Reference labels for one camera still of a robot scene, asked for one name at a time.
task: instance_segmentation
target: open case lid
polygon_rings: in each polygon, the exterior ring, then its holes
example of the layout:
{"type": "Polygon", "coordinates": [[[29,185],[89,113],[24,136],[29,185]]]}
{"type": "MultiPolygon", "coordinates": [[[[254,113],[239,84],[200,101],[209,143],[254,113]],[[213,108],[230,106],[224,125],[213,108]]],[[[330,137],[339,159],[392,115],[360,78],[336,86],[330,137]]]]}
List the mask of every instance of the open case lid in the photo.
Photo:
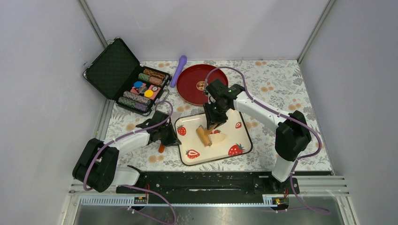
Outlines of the open case lid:
{"type": "Polygon", "coordinates": [[[118,99],[118,92],[134,70],[141,69],[138,59],[118,37],[85,70],[83,76],[105,97],[118,99]]]}

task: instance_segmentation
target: plate rim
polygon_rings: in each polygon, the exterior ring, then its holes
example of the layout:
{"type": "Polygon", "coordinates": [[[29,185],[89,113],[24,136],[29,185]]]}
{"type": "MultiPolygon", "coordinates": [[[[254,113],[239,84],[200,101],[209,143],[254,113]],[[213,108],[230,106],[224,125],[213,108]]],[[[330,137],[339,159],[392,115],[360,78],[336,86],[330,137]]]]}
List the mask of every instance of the plate rim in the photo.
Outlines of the plate rim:
{"type": "MultiPolygon", "coordinates": [[[[214,161],[218,161],[218,160],[226,159],[226,158],[231,158],[231,157],[235,157],[235,156],[241,156],[241,155],[245,155],[245,154],[251,152],[251,151],[253,150],[252,138],[250,137],[249,130],[247,130],[246,123],[245,123],[245,120],[244,120],[244,118],[243,118],[243,116],[242,116],[242,113],[239,112],[239,111],[237,111],[237,112],[239,113],[240,118],[242,119],[243,126],[245,127],[247,136],[249,137],[249,141],[250,141],[250,150],[248,150],[247,152],[245,152],[245,153],[243,153],[243,154],[239,154],[239,155],[227,156],[227,157],[224,157],[224,158],[218,158],[218,159],[206,161],[206,162],[203,162],[203,163],[196,163],[196,164],[192,164],[192,165],[187,165],[187,164],[185,164],[184,161],[183,161],[183,157],[182,157],[182,155],[181,155],[180,145],[178,145],[178,152],[180,153],[180,161],[181,161],[185,166],[193,166],[193,165],[200,165],[200,164],[205,164],[205,163],[211,163],[211,162],[214,162],[214,161]]],[[[178,119],[175,121],[175,123],[174,123],[174,129],[175,129],[175,131],[177,131],[176,123],[177,123],[177,121],[179,121],[180,119],[186,118],[186,117],[191,117],[191,116],[202,115],[202,114],[205,114],[205,113],[204,113],[204,112],[203,112],[203,113],[197,113],[197,114],[188,115],[188,116],[182,116],[182,117],[178,118],[178,119]]]]}
{"type": "MultiPolygon", "coordinates": [[[[188,68],[186,68],[185,70],[187,70],[187,69],[189,69],[189,68],[192,68],[192,67],[195,67],[195,66],[202,66],[202,65],[205,65],[205,66],[211,66],[211,67],[213,67],[213,69],[215,69],[215,68],[217,68],[217,67],[215,67],[215,66],[213,66],[213,65],[210,65],[210,64],[204,64],[204,63],[202,63],[202,64],[196,64],[196,65],[192,65],[192,66],[190,66],[190,67],[188,67],[188,68]]],[[[184,101],[186,101],[187,103],[189,103],[189,104],[191,104],[191,105],[196,105],[196,106],[202,106],[203,104],[201,104],[201,105],[198,105],[198,104],[195,104],[195,103],[192,103],[192,102],[190,102],[190,101],[187,101],[184,97],[182,97],[181,96],[181,94],[180,94],[180,92],[178,91],[178,86],[177,86],[177,83],[178,83],[178,79],[180,79],[180,77],[181,77],[181,74],[183,74],[184,73],[184,71],[185,70],[183,70],[181,73],[180,73],[180,75],[178,76],[178,78],[177,78],[177,81],[176,81],[176,90],[177,90],[177,93],[178,93],[178,95],[184,100],[184,101]]],[[[229,81],[228,81],[228,77],[227,77],[227,75],[221,70],[221,69],[219,69],[221,72],[222,72],[222,74],[224,74],[224,76],[225,76],[225,79],[226,79],[226,81],[227,81],[227,86],[228,86],[228,84],[229,84],[229,81]]]]}

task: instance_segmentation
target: white plate with strawberries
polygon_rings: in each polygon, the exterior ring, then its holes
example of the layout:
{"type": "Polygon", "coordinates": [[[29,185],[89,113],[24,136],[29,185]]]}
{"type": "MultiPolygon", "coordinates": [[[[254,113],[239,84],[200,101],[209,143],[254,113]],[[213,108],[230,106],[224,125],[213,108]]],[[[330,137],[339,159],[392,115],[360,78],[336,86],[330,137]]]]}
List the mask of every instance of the white plate with strawberries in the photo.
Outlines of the white plate with strawberries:
{"type": "Polygon", "coordinates": [[[228,110],[227,116],[227,122],[212,132],[212,134],[224,134],[225,138],[206,147],[196,134],[196,129],[200,125],[206,127],[204,113],[181,117],[176,121],[177,136],[181,141],[179,145],[181,161],[185,165],[196,165],[239,156],[252,150],[253,144],[240,112],[228,110]]]}

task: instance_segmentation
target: red plate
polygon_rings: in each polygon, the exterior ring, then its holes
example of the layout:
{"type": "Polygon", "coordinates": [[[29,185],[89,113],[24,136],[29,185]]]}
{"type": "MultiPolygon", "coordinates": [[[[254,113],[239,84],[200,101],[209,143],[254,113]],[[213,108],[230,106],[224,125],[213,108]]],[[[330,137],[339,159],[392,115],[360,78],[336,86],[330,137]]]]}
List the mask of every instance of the red plate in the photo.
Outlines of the red plate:
{"type": "MultiPolygon", "coordinates": [[[[214,68],[216,67],[212,65],[199,64],[185,69],[177,79],[176,88],[180,96],[192,105],[203,105],[206,103],[207,96],[203,94],[205,79],[207,74],[214,68]]],[[[215,79],[219,79],[228,86],[227,76],[219,69],[212,72],[207,82],[211,83],[215,79]]]]}

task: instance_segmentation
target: orange object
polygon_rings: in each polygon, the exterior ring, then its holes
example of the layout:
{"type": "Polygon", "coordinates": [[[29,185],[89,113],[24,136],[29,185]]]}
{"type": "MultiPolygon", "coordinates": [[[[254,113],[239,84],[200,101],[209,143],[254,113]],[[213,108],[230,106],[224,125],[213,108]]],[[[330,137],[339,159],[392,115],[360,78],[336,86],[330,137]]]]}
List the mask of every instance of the orange object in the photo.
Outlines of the orange object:
{"type": "Polygon", "coordinates": [[[199,136],[200,141],[205,145],[205,146],[211,146],[212,142],[210,139],[210,134],[213,132],[214,128],[216,127],[216,125],[213,125],[209,130],[204,128],[202,125],[200,125],[197,129],[196,129],[196,133],[199,136]]]}
{"type": "Polygon", "coordinates": [[[160,145],[159,146],[159,153],[163,153],[164,152],[164,145],[160,145]]]}

